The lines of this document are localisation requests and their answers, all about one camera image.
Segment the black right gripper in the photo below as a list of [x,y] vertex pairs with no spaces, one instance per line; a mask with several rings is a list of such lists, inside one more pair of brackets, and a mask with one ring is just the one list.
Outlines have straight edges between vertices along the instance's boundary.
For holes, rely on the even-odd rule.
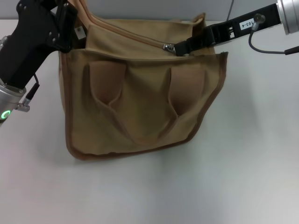
[[271,4],[231,20],[205,27],[198,35],[175,44],[176,56],[184,56],[250,34],[256,14],[264,16],[264,22],[258,25],[258,31],[281,24],[278,7],[276,4]]

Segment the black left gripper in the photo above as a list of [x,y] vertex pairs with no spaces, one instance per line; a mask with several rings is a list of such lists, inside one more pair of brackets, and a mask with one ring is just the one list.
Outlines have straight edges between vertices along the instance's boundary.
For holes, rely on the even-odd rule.
[[56,0],[21,0],[16,11],[17,27],[0,51],[0,78],[23,89],[49,54],[71,50],[78,11]]

